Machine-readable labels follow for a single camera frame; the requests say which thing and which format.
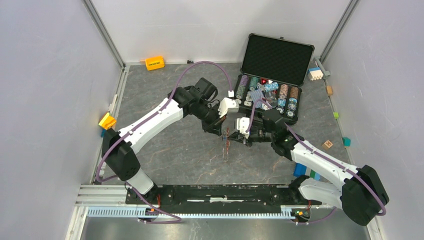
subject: black foam lining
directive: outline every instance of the black foam lining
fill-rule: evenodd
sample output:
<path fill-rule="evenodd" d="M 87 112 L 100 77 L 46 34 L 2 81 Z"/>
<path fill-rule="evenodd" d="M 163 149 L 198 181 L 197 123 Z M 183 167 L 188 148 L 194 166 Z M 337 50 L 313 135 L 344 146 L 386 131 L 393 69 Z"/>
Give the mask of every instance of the black foam lining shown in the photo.
<path fill-rule="evenodd" d="M 251 34 L 241 71 L 244 74 L 301 86 L 314 46 Z"/>

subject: orange block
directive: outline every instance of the orange block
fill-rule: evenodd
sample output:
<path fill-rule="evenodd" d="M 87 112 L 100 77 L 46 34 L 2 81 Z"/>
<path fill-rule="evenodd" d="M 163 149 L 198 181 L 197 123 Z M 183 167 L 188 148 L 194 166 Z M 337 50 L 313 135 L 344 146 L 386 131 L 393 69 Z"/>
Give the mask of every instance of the orange block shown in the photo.
<path fill-rule="evenodd" d="M 165 67 L 165 61 L 163 56 L 155 56 L 147 58 L 145 60 L 146 68 L 148 71 L 160 69 Z"/>

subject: wooden block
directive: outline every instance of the wooden block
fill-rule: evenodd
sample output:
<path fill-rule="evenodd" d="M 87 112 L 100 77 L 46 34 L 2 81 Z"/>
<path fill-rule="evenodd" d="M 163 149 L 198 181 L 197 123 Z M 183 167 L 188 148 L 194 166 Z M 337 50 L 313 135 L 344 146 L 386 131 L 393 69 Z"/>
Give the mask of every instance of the wooden block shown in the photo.
<path fill-rule="evenodd" d="M 328 96 L 333 95 L 333 88 L 331 86 L 327 86 L 327 94 Z"/>
<path fill-rule="evenodd" d="M 332 146 L 333 146 L 333 143 L 330 140 L 327 140 L 326 142 L 324 142 L 324 144 L 322 144 L 322 147 L 325 150 L 329 150 Z"/>

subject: stack of poker chips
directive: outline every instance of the stack of poker chips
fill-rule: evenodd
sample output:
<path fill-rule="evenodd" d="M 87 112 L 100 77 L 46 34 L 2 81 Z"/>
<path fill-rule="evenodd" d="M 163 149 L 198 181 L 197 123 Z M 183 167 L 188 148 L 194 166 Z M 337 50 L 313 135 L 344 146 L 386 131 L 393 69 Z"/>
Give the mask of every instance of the stack of poker chips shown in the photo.
<path fill-rule="evenodd" d="M 298 96 L 299 96 L 299 89 L 297 87 L 292 87 L 290 89 L 290 96 L 288 99 L 288 105 L 287 105 L 287 116 L 288 117 L 294 117 L 295 111 L 298 106 Z"/>
<path fill-rule="evenodd" d="M 245 93 L 246 85 L 248 84 L 248 80 L 249 80 L 249 77 L 246 76 L 246 75 L 243 75 L 241 77 L 240 84 L 238 85 L 237 92 L 235 93 L 236 98 L 238 98 L 238 99 L 243 98 L 243 94 Z"/>
<path fill-rule="evenodd" d="M 289 86 L 287 84 L 282 84 L 279 89 L 278 95 L 278 108 L 277 110 L 282 114 L 284 112 L 284 107 L 286 106 L 286 98 L 289 94 Z"/>
<path fill-rule="evenodd" d="M 251 107 L 252 106 L 252 100 L 253 99 L 252 99 L 252 96 L 251 96 L 251 91 L 248 91 L 247 95 L 246 95 L 246 100 L 244 101 L 244 105 Z"/>
<path fill-rule="evenodd" d="M 249 90 L 250 91 L 255 91 L 256 88 L 258 87 L 258 82 L 259 82 L 259 77 L 252 77 L 249 83 Z"/>
<path fill-rule="evenodd" d="M 277 89 L 278 89 L 278 83 L 275 82 L 275 81 L 273 83 L 263 85 L 263 90 L 265 92 L 271 92 L 271 91 L 277 90 Z"/>
<path fill-rule="evenodd" d="M 249 95 L 250 95 L 250 97 L 252 99 L 252 102 L 255 102 L 258 99 L 263 99 L 264 98 L 264 94 L 263 94 L 262 90 L 260 90 L 260 89 L 257 89 L 257 90 L 254 90 L 254 91 L 250 91 L 249 92 Z M 254 107 L 255 108 L 261 108 L 262 107 L 262 102 L 258 101 Z"/>
<path fill-rule="evenodd" d="M 279 89 L 279 99 L 286 99 L 287 94 L 289 93 L 289 86 L 286 84 L 282 84 L 281 88 Z"/>

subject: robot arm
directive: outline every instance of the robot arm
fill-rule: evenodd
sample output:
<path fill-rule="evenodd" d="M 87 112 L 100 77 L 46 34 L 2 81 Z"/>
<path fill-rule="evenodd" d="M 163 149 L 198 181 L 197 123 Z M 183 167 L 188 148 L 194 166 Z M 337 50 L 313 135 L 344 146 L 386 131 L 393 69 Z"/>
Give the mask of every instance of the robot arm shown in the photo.
<path fill-rule="evenodd" d="M 295 199 L 304 198 L 330 204 L 342 209 L 355 223 L 366 226 L 379 213 L 381 207 L 364 185 L 349 173 L 350 170 L 372 188 L 384 205 L 389 202 L 383 184 L 372 167 L 365 165 L 359 168 L 342 162 L 297 135 L 302 141 L 299 142 L 288 131 L 283 117 L 277 110 L 265 111 L 262 115 L 262 123 L 253 125 L 250 131 L 247 131 L 248 127 L 249 118 L 238 118 L 236 120 L 238 132 L 231 135 L 232 140 L 247 146 L 251 146 L 253 142 L 271 142 L 272 148 L 278 155 L 314 170 L 330 182 L 316 181 L 305 175 L 300 176 L 290 184 L 295 191 Z M 344 168 L 334 165 L 322 156 Z"/>
<path fill-rule="evenodd" d="M 136 154 L 150 139 L 187 115 L 195 115 L 200 119 L 202 129 L 205 132 L 220 136 L 221 125 L 226 119 L 227 113 L 237 113 L 239 111 L 238 103 L 227 97 L 220 104 L 212 105 L 208 99 L 214 93 L 215 96 L 218 94 L 216 87 L 206 79 L 201 78 L 195 86 L 178 87 L 166 108 L 160 110 L 169 100 L 168 98 L 165 98 L 151 112 L 131 125 L 121 128 L 118 132 L 108 129 L 103 137 L 103 154 L 119 138 L 128 133 L 129 135 L 115 147 L 105 162 L 120 180 L 127 181 L 141 194 L 146 194 L 152 189 L 154 183 L 141 169 Z M 134 126 L 148 118 L 151 119 L 136 130 L 132 130 Z"/>

